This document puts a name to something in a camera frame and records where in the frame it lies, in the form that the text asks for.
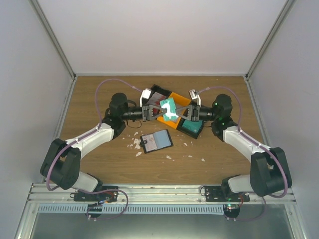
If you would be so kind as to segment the teal white credit card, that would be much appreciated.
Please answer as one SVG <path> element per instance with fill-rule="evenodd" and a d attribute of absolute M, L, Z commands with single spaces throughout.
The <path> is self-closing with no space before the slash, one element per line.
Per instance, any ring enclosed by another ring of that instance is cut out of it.
<path fill-rule="evenodd" d="M 160 102 L 160 107 L 166 108 L 167 112 L 163 116 L 164 121 L 176 121 L 178 116 L 176 115 L 176 105 L 173 98 L 167 98 Z"/>

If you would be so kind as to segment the black leather card holder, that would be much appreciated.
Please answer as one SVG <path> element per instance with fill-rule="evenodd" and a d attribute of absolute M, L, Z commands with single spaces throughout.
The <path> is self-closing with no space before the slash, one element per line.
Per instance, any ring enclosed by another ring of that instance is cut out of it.
<path fill-rule="evenodd" d="M 169 131 L 167 129 L 160 130 L 160 131 L 154 132 L 152 134 L 155 138 L 157 149 L 150 151 L 150 152 L 146 152 L 146 150 L 145 150 L 144 144 L 146 143 L 146 141 L 143 141 L 143 135 L 140 137 L 140 140 L 141 140 L 140 146 L 143 149 L 145 154 L 151 153 L 154 151 L 158 151 L 158 150 L 162 150 L 165 148 L 173 147 L 173 141 L 172 141 L 172 138 L 171 138 Z"/>

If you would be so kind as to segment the white red credit card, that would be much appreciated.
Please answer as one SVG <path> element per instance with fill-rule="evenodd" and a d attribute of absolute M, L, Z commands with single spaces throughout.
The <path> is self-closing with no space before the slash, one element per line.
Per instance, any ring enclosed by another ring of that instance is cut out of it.
<path fill-rule="evenodd" d="M 153 134 L 144 135 L 143 141 L 146 141 L 146 143 L 144 144 L 146 152 L 157 149 L 156 141 Z"/>

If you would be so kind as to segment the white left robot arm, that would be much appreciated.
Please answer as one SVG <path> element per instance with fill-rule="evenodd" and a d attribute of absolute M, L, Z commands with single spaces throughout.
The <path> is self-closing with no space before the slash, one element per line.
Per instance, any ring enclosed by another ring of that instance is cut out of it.
<path fill-rule="evenodd" d="M 91 201 L 98 201 L 103 189 L 99 179 L 80 171 L 81 160 L 95 148 L 117 138 L 125 129 L 125 122 L 132 120 L 151 121 L 163 116 L 167 110 L 155 105 L 129 106 L 123 93 L 112 96 L 104 118 L 93 129 L 68 140 L 55 139 L 46 154 L 40 174 L 46 182 L 57 187 L 85 191 Z"/>

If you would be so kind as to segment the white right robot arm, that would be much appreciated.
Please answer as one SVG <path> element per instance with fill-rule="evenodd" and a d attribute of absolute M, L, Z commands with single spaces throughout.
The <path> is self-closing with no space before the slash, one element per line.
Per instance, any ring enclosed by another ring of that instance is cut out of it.
<path fill-rule="evenodd" d="M 214 136 L 235 148 L 250 163 L 248 175 L 223 179 L 221 197 L 231 202 L 242 192 L 254 192 L 260 197 L 286 196 L 292 179 L 285 152 L 280 147 L 271 148 L 257 141 L 242 130 L 239 122 L 234 122 L 230 96 L 220 94 L 211 107 L 205 107 L 199 92 L 191 90 L 189 94 L 197 103 L 176 109 L 177 115 L 188 121 L 210 121 Z"/>

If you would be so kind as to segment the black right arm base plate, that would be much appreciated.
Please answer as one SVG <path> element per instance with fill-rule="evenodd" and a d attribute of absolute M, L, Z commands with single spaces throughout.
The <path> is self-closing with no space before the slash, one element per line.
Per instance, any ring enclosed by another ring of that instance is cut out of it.
<path fill-rule="evenodd" d="M 203 186 L 200 189 L 200 193 L 205 196 L 206 202 L 250 202 L 249 195 L 233 192 L 224 193 L 221 186 Z"/>

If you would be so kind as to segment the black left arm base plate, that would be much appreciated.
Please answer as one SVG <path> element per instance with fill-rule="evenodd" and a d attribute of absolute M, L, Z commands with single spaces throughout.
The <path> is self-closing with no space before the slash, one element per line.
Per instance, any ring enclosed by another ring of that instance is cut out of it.
<path fill-rule="evenodd" d="M 70 198 L 75 202 L 116 202 L 118 197 L 118 186 L 102 186 L 97 191 L 108 190 L 99 194 L 87 194 L 83 192 L 75 192 L 70 194 Z"/>

